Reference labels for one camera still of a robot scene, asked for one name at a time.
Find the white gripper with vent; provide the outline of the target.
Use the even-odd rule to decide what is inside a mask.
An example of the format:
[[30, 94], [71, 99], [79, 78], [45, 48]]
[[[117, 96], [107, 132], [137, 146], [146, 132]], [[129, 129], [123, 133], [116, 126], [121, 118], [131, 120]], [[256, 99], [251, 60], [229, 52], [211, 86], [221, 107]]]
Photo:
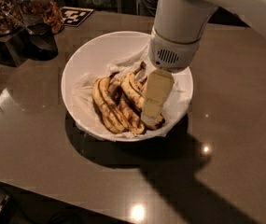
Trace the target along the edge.
[[141, 113], [141, 120], [144, 123], [149, 125], [158, 123], [162, 107], [175, 82], [170, 72], [177, 73], [188, 68], [199, 44], [200, 41], [188, 44], [169, 41], [159, 35], [155, 28], [152, 29], [148, 57], [152, 64], [159, 69], [148, 75], [147, 90]]

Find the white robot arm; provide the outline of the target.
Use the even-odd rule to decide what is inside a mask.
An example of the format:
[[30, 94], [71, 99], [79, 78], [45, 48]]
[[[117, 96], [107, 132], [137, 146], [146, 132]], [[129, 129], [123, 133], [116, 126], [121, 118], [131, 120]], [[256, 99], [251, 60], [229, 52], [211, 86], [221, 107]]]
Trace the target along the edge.
[[156, 70], [148, 77], [142, 121], [157, 122], [174, 84], [172, 74], [190, 65], [207, 22], [220, 7], [266, 38], [266, 0], [159, 0], [148, 47]]

